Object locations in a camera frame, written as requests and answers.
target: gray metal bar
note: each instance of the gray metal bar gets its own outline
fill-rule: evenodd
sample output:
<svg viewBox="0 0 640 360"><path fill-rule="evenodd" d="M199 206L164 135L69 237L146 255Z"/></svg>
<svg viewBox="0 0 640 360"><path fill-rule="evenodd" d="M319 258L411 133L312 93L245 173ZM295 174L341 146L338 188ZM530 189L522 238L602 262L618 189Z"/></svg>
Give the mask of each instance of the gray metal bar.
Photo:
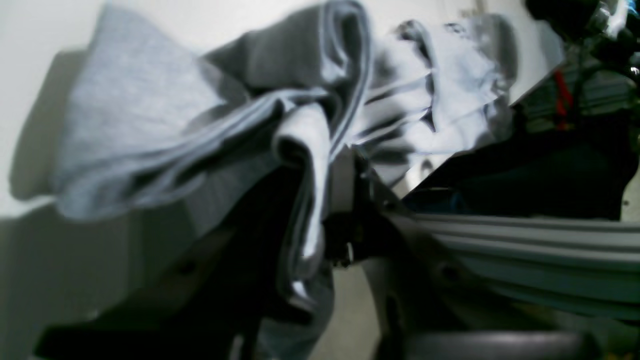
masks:
<svg viewBox="0 0 640 360"><path fill-rule="evenodd" d="M417 218L497 293L574 313L640 320L640 224Z"/></svg>

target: red object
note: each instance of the red object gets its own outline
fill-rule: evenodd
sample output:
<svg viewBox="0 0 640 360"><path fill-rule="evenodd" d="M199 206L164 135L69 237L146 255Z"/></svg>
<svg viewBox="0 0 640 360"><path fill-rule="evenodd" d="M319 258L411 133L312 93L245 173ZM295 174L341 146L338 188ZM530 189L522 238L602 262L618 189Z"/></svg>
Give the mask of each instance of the red object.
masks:
<svg viewBox="0 0 640 360"><path fill-rule="evenodd" d="M564 76L560 70L554 72L554 79L558 89L558 98L556 100L556 113L561 117L560 122L556 126L558 130L567 130L568 124L566 121L569 109L573 106L573 96L566 86Z"/></svg>

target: white wall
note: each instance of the white wall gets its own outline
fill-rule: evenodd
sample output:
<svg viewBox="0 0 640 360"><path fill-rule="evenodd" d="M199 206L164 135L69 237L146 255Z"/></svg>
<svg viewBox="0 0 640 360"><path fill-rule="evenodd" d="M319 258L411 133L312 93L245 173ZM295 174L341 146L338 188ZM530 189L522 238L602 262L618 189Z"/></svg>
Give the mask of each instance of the white wall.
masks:
<svg viewBox="0 0 640 360"><path fill-rule="evenodd" d="M0 0L2 360L24 359L45 324L77 319L114 303L144 278L143 260L147 260L147 273L155 272L173 252L188 244L188 231L173 243L180 234L158 231L154 226L162 222L159 218L173 218L179 206L141 217L77 225L61 219L51 199L42 195L47 190L65 92L81 64L81 50L92 35L103 2ZM315 0L114 2L139 10L177 41L204 51ZM475 6L471 0L363 3L370 9L377 33L411 18L454 20L460 9ZM490 10L505 8L517 24L518 36L527 40L521 49L520 58L528 67L522 69L521 87L530 86L546 71L536 26L515 0L490 0L490 5Z"/></svg>

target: gray cloth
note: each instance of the gray cloth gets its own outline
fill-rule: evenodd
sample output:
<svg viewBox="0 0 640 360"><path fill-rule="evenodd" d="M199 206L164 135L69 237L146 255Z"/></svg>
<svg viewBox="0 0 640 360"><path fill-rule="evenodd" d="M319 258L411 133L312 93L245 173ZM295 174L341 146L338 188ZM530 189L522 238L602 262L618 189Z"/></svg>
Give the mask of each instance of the gray cloth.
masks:
<svg viewBox="0 0 640 360"><path fill-rule="evenodd" d="M92 221L187 199L203 234L276 167L303 169L277 288L317 325L306 345L282 339L292 328L268 320L260 339L276 357L304 359L333 301L330 273L317 275L328 167L371 62L368 20L354 1L304 9L205 56L107 5L67 104L52 178L58 210Z"/></svg>
<svg viewBox="0 0 640 360"><path fill-rule="evenodd" d="M313 102L333 158L367 86L370 47L353 1L294 13L202 58L106 6L67 106L52 180L59 211L98 220L183 198L225 162L201 161L226 159L247 134Z"/></svg>

